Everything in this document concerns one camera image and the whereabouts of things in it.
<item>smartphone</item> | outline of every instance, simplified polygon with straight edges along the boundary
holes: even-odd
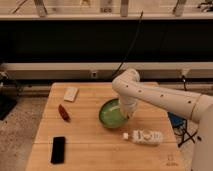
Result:
[[[58,164],[64,162],[65,137],[54,137],[52,146],[51,163]]]

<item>red chili pepper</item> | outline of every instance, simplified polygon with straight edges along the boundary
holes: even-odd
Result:
[[[61,117],[65,121],[69,121],[70,120],[69,114],[67,113],[67,111],[65,110],[65,108],[61,104],[58,106],[58,112],[60,113]]]

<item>white card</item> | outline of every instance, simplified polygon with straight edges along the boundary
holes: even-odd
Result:
[[[77,93],[78,93],[78,88],[68,87],[64,95],[64,100],[73,102],[75,100]]]

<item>floor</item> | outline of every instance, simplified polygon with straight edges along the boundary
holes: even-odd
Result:
[[[47,95],[45,97],[45,95],[39,96],[39,93],[36,95],[36,91],[34,93],[34,96],[25,93],[6,119],[0,121],[0,170],[2,171],[25,170],[47,101]],[[196,129],[197,125],[190,122],[189,131],[194,132]],[[190,171],[193,148],[192,141],[180,148],[186,171]]]

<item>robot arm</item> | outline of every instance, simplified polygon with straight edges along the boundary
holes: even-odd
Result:
[[[136,110],[137,99],[140,99],[199,123],[202,113],[213,104],[211,96],[143,85],[139,79],[136,70],[128,69],[113,80],[112,87],[119,94],[120,107],[125,116],[131,117]]]
[[[119,94],[119,104],[123,115],[131,117],[136,110],[137,100],[140,99],[198,123],[198,138],[191,170],[212,171],[213,97],[200,93],[147,86],[140,83],[139,80],[138,72],[128,69],[112,82],[113,89]]]

